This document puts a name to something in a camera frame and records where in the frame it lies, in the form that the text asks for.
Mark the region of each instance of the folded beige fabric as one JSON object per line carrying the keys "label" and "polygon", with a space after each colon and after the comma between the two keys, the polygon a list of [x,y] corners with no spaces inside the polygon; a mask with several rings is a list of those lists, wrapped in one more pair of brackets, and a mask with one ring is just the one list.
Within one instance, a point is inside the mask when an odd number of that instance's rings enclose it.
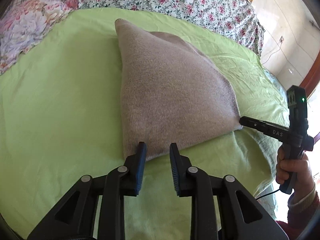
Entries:
{"label": "folded beige fabric", "polygon": [[178,36],[115,22],[122,58],[124,157],[147,144],[147,160],[241,129],[230,82]]}

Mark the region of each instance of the device handle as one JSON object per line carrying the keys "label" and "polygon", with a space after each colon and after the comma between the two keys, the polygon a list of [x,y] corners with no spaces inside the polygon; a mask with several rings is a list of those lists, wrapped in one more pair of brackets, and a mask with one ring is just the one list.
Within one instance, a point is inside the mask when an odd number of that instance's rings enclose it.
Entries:
{"label": "device handle", "polygon": [[[303,156],[302,147],[297,148],[285,143],[282,144],[282,147],[284,148],[284,160],[297,160],[301,159]],[[296,184],[296,180],[297,173],[290,171],[289,179],[285,180],[284,184],[280,185],[280,191],[288,195],[291,195],[292,189]]]}

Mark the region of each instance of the tiled wall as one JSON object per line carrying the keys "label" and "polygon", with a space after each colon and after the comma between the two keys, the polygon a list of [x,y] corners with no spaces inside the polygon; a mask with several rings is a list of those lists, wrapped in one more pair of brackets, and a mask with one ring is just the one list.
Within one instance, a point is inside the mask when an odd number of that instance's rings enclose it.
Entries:
{"label": "tiled wall", "polygon": [[311,25],[309,10],[302,0],[253,0],[252,5],[266,30],[261,63],[285,89],[300,85],[320,50],[320,30]]}

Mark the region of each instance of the red sleeve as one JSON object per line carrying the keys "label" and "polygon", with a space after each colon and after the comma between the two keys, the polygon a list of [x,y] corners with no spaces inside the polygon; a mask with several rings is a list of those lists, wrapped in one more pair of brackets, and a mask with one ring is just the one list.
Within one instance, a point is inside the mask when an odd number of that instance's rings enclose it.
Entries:
{"label": "red sleeve", "polygon": [[[288,223],[284,223],[282,221],[277,221],[279,226],[286,232],[290,240],[295,240],[300,233],[304,230],[304,228],[309,223],[313,214],[316,212],[320,204],[318,193],[316,193],[316,197],[312,204],[302,211],[301,213],[293,213],[289,210],[288,212]],[[320,239],[320,228],[315,228],[318,230],[319,239]]]}

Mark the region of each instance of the light green cloth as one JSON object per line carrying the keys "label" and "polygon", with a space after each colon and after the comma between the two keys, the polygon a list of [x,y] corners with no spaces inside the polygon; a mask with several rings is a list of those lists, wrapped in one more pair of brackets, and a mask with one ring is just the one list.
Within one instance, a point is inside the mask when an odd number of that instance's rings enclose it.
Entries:
{"label": "light green cloth", "polygon": [[[0,212],[24,238],[82,175],[101,176],[124,162],[117,18],[204,52],[231,82],[241,115],[288,122],[258,57],[234,41],[162,14],[75,11],[0,77]],[[279,145],[244,128],[181,154],[210,175],[233,174],[256,195],[275,175]],[[188,239],[190,216],[191,198],[176,196],[169,156],[148,162],[140,195],[125,198],[127,239]]]}

